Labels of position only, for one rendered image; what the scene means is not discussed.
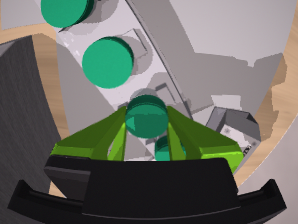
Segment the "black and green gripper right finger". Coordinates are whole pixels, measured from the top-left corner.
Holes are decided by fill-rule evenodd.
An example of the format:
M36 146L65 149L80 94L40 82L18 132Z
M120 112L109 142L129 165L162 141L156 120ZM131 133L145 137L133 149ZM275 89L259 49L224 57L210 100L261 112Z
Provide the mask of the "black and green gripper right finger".
M244 157L236 141L184 116L172 106L167 106L167 112L170 161L223 157L234 173Z

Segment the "green screw cap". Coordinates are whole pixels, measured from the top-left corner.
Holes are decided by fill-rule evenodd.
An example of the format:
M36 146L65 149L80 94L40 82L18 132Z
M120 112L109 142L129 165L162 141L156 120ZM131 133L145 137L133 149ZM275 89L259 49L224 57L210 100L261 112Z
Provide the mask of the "green screw cap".
M130 101L125 114L126 129L134 136L151 139L168 127L165 103L153 95L140 95Z
M121 38L107 36L93 42L84 52L82 68L94 85L112 89L124 84L132 73L134 54Z
M44 20L56 28L70 27L84 21L91 13L94 0L41 0Z
M186 155L185 148L181 143L181 147ZM170 161L167 135L159 138L154 145L154 156L156 161Z

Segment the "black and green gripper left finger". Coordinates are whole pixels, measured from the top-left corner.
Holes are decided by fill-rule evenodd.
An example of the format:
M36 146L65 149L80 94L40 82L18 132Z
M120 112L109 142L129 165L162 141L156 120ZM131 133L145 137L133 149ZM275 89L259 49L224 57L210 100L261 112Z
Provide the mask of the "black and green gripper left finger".
M94 160L124 161L127 137L126 109L126 106L122 106L105 119L57 142L50 155L58 154L89 157ZM112 142L113 146L108 155L108 149Z

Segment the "grey flat mat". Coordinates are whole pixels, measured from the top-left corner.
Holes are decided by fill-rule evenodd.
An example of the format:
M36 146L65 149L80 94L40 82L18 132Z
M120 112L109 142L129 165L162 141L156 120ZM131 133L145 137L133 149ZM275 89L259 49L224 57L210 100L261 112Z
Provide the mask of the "grey flat mat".
M281 61L297 0L131 0L164 55L193 120L215 107L258 111ZM34 0L1 0L2 30L47 23ZM56 33L70 135L114 108Z

